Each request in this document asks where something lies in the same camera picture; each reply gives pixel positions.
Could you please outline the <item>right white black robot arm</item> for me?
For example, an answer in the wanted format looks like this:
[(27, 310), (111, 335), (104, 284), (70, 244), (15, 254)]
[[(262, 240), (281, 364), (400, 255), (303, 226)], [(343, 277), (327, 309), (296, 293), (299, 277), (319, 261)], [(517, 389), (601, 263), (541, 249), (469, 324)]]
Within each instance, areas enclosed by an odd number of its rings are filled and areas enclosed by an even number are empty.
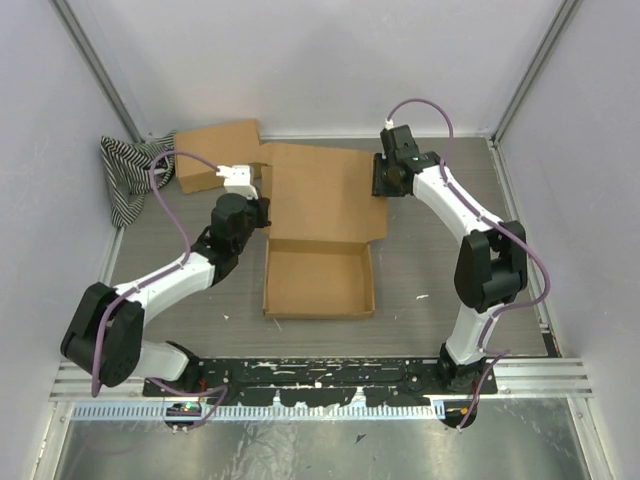
[(372, 194), (411, 195), (429, 207), (459, 244), (454, 287), (461, 302), (452, 334), (436, 363), (451, 394), (471, 387), (486, 362), (492, 315), (512, 304), (528, 282), (525, 229), (503, 222), (476, 201), (435, 152), (422, 153), (407, 125), (385, 123), (382, 151), (374, 156)]

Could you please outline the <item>brown cardboard box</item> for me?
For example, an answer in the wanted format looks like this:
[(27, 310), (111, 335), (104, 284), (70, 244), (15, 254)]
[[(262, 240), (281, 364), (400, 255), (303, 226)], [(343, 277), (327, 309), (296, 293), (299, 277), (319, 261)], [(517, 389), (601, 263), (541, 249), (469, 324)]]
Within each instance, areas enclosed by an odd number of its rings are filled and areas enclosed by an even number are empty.
[[(216, 166), (251, 165), (254, 177), (261, 177), (261, 166), (255, 163), (261, 139), (256, 119), (218, 124), (182, 131), (174, 135), (176, 151), (198, 155)], [(184, 194), (221, 187), (223, 179), (198, 160), (178, 155), (176, 178)]]

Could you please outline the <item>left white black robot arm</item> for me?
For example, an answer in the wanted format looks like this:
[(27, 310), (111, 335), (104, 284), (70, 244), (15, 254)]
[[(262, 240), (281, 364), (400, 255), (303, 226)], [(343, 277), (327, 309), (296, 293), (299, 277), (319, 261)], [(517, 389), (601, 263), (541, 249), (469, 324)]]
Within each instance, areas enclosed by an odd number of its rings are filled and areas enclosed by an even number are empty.
[(266, 197), (225, 193), (183, 256), (132, 282), (97, 282), (85, 290), (60, 351), (90, 374), (93, 396), (130, 377), (181, 397), (206, 394), (199, 357), (172, 341), (144, 340), (144, 329), (169, 307), (224, 280), (253, 232), (270, 226), (269, 207)]

